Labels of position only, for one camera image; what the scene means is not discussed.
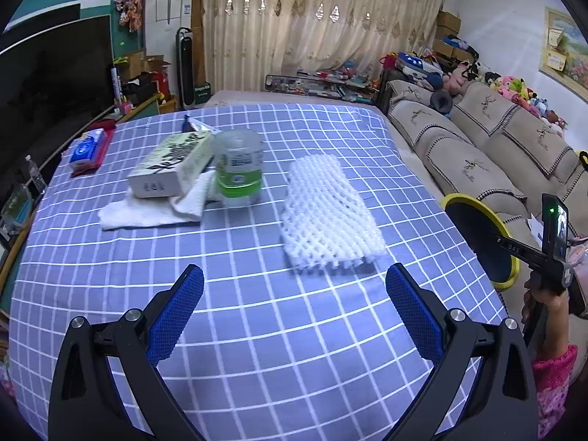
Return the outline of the pink patterned sleeve forearm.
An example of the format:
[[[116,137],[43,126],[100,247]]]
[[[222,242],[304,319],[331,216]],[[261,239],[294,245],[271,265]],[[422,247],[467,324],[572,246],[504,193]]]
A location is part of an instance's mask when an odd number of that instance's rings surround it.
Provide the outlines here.
[[[532,362],[538,402],[538,439],[543,439],[565,412],[578,348],[570,344],[565,354]]]

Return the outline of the person's right hand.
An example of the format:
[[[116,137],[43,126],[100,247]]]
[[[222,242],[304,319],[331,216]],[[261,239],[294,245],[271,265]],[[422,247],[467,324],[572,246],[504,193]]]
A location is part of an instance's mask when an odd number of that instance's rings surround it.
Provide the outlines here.
[[[566,292],[555,295],[549,290],[540,289],[542,279],[538,272],[532,271],[524,287],[524,306],[521,311],[522,323],[527,326],[532,310],[536,306],[546,309],[544,340],[537,351],[540,359],[556,359],[568,350],[569,313],[568,296]]]

